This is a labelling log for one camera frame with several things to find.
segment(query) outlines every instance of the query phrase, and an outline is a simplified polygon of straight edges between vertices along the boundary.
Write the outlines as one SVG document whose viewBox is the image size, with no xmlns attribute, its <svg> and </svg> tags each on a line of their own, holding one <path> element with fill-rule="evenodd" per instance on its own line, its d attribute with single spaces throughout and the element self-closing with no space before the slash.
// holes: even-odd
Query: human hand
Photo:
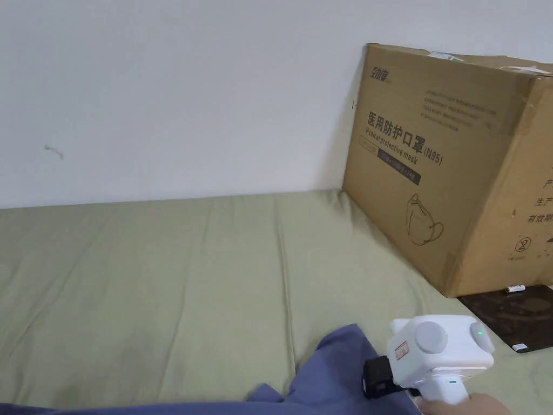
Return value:
<svg viewBox="0 0 553 415">
<path fill-rule="evenodd" d="M 484 393 L 473 393 L 459 405 L 423 400 L 419 409 L 424 415 L 512 415 L 504 404 Z"/>
</svg>

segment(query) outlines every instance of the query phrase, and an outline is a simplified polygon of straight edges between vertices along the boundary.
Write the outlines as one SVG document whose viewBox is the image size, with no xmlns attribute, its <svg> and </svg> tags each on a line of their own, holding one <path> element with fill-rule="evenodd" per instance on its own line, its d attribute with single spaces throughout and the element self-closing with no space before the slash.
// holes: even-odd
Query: device handle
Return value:
<svg viewBox="0 0 553 415">
<path fill-rule="evenodd" d="M 468 399 L 461 376 L 430 376 L 415 387 L 427 401 L 442 401 L 457 405 Z"/>
</svg>

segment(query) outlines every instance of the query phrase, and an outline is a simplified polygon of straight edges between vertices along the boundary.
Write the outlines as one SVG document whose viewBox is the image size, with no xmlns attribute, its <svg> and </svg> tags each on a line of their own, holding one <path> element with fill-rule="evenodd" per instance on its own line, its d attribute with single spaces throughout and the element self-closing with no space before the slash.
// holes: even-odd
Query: cardboard box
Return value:
<svg viewBox="0 0 553 415">
<path fill-rule="evenodd" d="M 443 295 L 553 283 L 551 72 L 368 46 L 343 188 Z"/>
</svg>

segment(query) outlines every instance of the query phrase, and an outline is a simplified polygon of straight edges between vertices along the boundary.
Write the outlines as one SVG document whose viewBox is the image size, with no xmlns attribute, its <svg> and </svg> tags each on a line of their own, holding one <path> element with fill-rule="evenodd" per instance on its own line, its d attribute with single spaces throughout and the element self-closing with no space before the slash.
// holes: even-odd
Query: gray circular button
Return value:
<svg viewBox="0 0 553 415">
<path fill-rule="evenodd" d="M 425 353 L 442 353 L 447 346 L 446 330 L 438 323 L 425 321 L 416 328 L 415 341 Z"/>
<path fill-rule="evenodd" d="M 471 324 L 472 338 L 483 351 L 493 353 L 495 347 L 493 346 L 492 339 L 490 339 L 486 326 L 479 321 Z"/>
</svg>

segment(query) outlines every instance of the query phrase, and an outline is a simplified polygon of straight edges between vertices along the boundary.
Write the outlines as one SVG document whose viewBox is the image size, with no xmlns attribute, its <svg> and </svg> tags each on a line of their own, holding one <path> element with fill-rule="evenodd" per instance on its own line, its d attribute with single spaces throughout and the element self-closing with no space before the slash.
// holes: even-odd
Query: finger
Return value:
<svg viewBox="0 0 553 415">
<path fill-rule="evenodd" d="M 455 407 L 441 401 L 423 400 L 419 406 L 420 412 L 424 415 L 454 415 Z"/>
</svg>

